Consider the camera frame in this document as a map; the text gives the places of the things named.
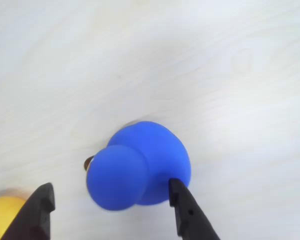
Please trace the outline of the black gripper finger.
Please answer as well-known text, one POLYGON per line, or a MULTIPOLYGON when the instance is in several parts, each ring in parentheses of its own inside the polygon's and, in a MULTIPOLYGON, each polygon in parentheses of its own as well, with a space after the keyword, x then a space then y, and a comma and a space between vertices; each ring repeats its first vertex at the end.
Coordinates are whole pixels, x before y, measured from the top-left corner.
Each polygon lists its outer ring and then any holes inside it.
POLYGON ((2 240, 50 240, 50 214, 56 209, 52 183, 39 186, 26 200, 2 240))
POLYGON ((178 178, 171 178, 168 184, 177 235, 183 240, 220 240, 187 186, 178 178))

